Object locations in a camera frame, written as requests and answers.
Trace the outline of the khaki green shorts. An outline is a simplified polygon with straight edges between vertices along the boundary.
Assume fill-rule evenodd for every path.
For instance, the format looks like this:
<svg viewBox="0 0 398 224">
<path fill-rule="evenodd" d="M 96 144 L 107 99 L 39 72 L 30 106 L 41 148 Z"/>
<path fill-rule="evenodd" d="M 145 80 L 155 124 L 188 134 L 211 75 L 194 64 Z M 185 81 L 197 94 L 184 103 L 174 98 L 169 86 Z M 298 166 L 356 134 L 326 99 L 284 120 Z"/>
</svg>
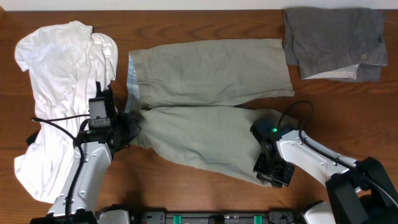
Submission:
<svg viewBox="0 0 398 224">
<path fill-rule="evenodd" d="M 280 39 L 202 40 L 129 52 L 126 111 L 142 115 L 134 145 L 170 162 L 254 184 L 260 145 L 250 132 L 273 109 L 244 104 L 294 96 Z"/>
</svg>

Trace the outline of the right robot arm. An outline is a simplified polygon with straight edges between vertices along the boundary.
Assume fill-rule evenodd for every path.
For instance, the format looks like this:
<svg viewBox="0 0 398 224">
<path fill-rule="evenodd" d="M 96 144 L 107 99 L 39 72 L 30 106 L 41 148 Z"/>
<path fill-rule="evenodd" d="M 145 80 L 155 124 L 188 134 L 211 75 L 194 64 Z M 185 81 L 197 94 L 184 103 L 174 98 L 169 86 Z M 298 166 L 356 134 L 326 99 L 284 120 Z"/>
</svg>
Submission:
<svg viewBox="0 0 398 224">
<path fill-rule="evenodd" d="M 273 187 L 288 186 L 296 167 L 326 187 L 329 201 L 303 213 L 305 223 L 397 223 L 397 190 L 383 165 L 338 154 L 290 125 L 260 119 L 250 128 L 261 145 L 256 177 Z"/>
</svg>

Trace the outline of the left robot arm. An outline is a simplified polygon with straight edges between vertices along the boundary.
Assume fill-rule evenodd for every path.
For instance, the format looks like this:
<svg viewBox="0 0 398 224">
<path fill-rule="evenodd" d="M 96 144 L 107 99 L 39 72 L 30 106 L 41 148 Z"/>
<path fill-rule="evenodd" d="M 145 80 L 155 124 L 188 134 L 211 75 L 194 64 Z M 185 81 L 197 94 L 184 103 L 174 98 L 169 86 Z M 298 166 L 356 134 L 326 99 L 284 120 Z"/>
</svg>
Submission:
<svg viewBox="0 0 398 224">
<path fill-rule="evenodd" d="M 44 217 L 32 223 L 132 223 L 134 217 L 126 208 L 113 205 L 100 215 L 96 204 L 116 152 L 129 147 L 141 130 L 137 119 L 117 114 L 111 96 L 89 100 L 90 117 L 82 122 L 73 140 L 74 159 L 60 195 Z"/>
</svg>

